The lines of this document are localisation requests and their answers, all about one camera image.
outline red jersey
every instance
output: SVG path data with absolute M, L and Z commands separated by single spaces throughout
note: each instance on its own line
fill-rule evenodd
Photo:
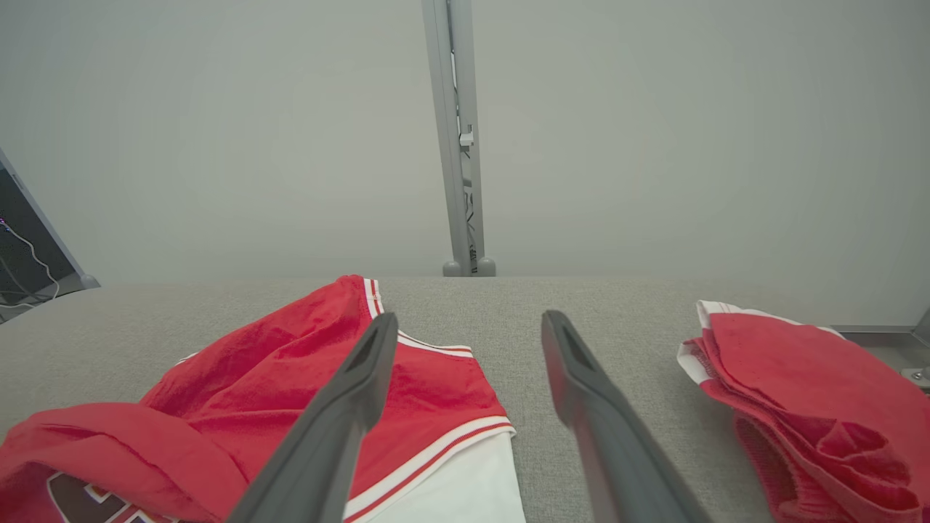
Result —
M 679 364 L 736 410 L 779 522 L 930 522 L 930 402 L 832 329 L 699 302 Z
M 381 312 L 377 281 L 343 276 L 182 359 L 138 404 L 34 414 L 0 447 L 0 519 L 225 519 Z M 453 455 L 513 432 L 468 347 L 403 332 L 397 341 L 347 521 L 370 519 Z

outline red fabric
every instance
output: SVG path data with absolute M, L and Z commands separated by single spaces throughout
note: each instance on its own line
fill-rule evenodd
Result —
M 930 401 L 858 345 L 713 314 L 691 341 L 780 522 L 930 521 Z
M 178 364 L 139 404 L 33 415 L 0 447 L 0 520 L 61 520 L 49 492 L 85 483 L 149 514 L 225 519 L 368 327 L 369 303 L 364 279 L 343 276 Z M 398 343 L 351 497 L 465 422 L 505 415 L 475 359 Z

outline white cable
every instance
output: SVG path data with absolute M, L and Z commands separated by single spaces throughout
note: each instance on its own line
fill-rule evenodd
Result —
M 55 279 L 55 278 L 52 277 L 52 271 L 51 271 L 51 269 L 48 268 L 48 265 L 46 265 L 44 261 L 39 260 L 39 259 L 35 256 L 35 246 L 33 245 L 33 243 L 30 242 L 29 240 L 27 240 L 26 238 L 24 238 L 24 237 L 22 237 L 22 236 L 16 234 L 16 231 L 14 231 L 13 228 L 9 226 L 9 223 L 6 223 L 5 221 L 4 221 L 4 222 L 0 222 L 0 227 L 6 227 L 6 228 L 7 228 L 7 231 L 8 231 L 9 233 L 11 233 L 12 235 L 16 236 L 16 237 L 19 239 L 19 241 L 21 241 L 22 243 L 24 243 L 24 244 L 26 244 L 26 245 L 29 246 L 29 250 L 31 250 L 31 251 L 32 251 L 32 254 L 33 254 L 33 260 L 35 260 L 35 262 L 38 263 L 39 265 L 42 265 L 43 267 L 46 268 L 46 276 L 48 276 L 48 279 L 52 280 L 52 283 L 55 284 L 55 294 L 52 294 L 52 297 L 49 299 L 49 301 L 51 302 L 51 301 L 54 300 L 55 298 L 58 298 L 58 293 L 59 293 L 59 291 L 61 290 L 61 285 L 59 285 L 57 279 Z M 29 303 L 22 303 L 22 305 L 29 305 L 29 306 L 32 307 L 33 309 L 35 308 L 34 306 L 32 306 L 32 305 L 29 304 Z
M 17 307 L 29 307 L 31 309 L 34 309 L 35 305 L 31 303 L 17 303 L 16 305 L 3 305 L 2 303 L 0 303 L 0 307 L 4 309 L 15 309 Z

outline cable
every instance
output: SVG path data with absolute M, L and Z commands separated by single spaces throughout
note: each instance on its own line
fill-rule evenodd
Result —
M 46 276 L 48 276 L 48 279 L 52 280 L 52 283 L 55 284 L 55 294 L 52 294 L 52 300 L 58 298 L 58 293 L 61 291 L 61 285 L 59 285 L 59 282 L 57 279 L 52 277 L 52 270 L 48 268 L 48 265 L 46 265 L 44 261 L 39 260 L 38 257 L 35 256 L 35 245 L 33 245 L 33 243 L 27 240 L 26 238 L 16 234 L 16 231 L 14 231 L 13 228 L 9 226 L 9 223 L 4 221 L 3 218 L 0 218 L 0 225 L 5 226 L 7 228 L 8 233 L 16 236 L 17 239 L 19 239 L 19 241 L 29 246 L 29 250 L 33 254 L 33 260 L 35 260 L 35 262 L 38 263 L 39 265 L 42 265 L 43 267 L 46 268 Z
M 30 298 L 36 298 L 37 300 L 51 300 L 52 297 L 47 294 L 32 294 L 31 292 L 17 292 L 16 290 L 0 290 L 0 294 L 18 294 L 20 296 L 29 296 Z
M 3 256 L 2 256 L 2 255 L 0 255 L 0 265 L 3 266 L 4 271 L 7 271 L 7 274 L 9 275 L 9 279 L 13 280 L 13 283 L 16 284 L 16 286 L 20 288 L 20 290 L 22 291 L 23 294 L 25 294 L 26 296 L 29 296 L 30 298 L 35 298 L 35 299 L 37 299 L 37 300 L 41 300 L 41 298 L 39 297 L 38 294 L 34 294 L 34 293 L 30 292 L 26 287 L 24 287 L 24 286 L 20 283 L 20 281 L 19 281 L 18 279 L 16 279 L 16 276 L 13 275 L 13 271 L 10 270 L 9 265 L 7 265 L 7 261 L 3 259 Z
M 2 309 L 15 309 L 17 307 L 29 307 L 30 309 L 34 309 L 35 305 L 31 303 L 20 303 L 17 305 L 3 305 L 2 303 L 0 303 L 0 308 Z

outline gray table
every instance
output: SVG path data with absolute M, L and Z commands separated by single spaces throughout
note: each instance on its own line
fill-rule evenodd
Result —
M 0 434 L 43 409 L 138 401 L 179 358 L 329 283 L 322 279 L 105 287 L 44 304 L 0 326 Z M 731 429 L 675 362 L 699 334 L 698 299 L 817 322 L 777 294 L 723 282 L 571 278 L 388 278 L 401 329 L 472 347 L 517 429 L 526 520 L 590 521 L 574 438 L 552 409 L 539 319 L 572 319 L 711 517 L 772 521 Z

